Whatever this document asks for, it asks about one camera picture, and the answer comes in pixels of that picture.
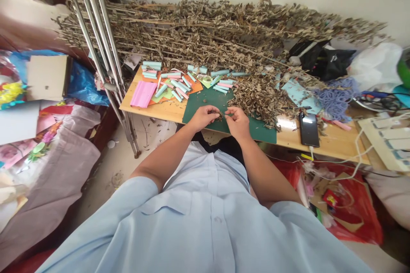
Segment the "green cutting mat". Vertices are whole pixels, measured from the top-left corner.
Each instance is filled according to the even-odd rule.
[[[188,123],[192,116],[195,114],[196,110],[204,105],[213,105],[217,107],[222,113],[227,110],[228,107],[228,100],[231,100],[234,97],[232,91],[229,91],[227,94],[218,92],[213,88],[206,89],[204,88],[202,91],[190,94],[187,108],[185,109],[184,118],[182,119],[183,123]],[[276,130],[275,129],[268,129],[264,127],[264,122],[254,119],[253,117],[249,117],[249,129],[251,131],[251,136],[253,139],[276,144]],[[226,123],[226,119],[223,118],[221,122],[214,121],[212,124],[206,126],[208,129],[221,131],[229,133],[228,124]]]

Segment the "dark pants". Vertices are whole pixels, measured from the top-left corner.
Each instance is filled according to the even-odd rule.
[[[183,124],[178,124],[178,126],[176,127],[176,131],[181,129],[183,126]],[[194,141],[198,141],[208,153],[214,153],[219,149],[220,151],[223,151],[224,153],[234,157],[245,167],[242,150],[239,146],[239,143],[235,140],[233,136],[223,138],[217,144],[211,146],[208,144],[207,141],[205,141],[202,132],[197,132],[191,140],[191,142]]]

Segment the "floor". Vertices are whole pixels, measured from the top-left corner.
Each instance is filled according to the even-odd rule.
[[[127,142],[121,127],[117,129],[112,139],[116,142],[114,148],[106,148],[100,162],[95,167],[93,175],[87,181],[77,215],[71,225],[75,230],[82,222],[98,210],[115,192],[115,190],[130,176],[138,164],[147,157],[163,141],[175,133],[176,123],[151,119],[133,114],[138,145],[142,154],[134,159],[130,144]],[[216,144],[226,134],[203,131],[208,143]],[[387,255],[381,248],[372,244],[343,242],[365,261],[375,272],[403,272],[405,266]]]

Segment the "blue yarn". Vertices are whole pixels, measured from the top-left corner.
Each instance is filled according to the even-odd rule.
[[[329,88],[312,91],[316,94],[325,112],[331,117],[330,120],[351,121],[351,117],[346,115],[346,110],[349,102],[360,95],[356,80],[347,77],[325,83]]]

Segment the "smartphone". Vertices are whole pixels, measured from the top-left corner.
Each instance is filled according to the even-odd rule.
[[[303,145],[320,147],[316,115],[299,113],[300,138]]]

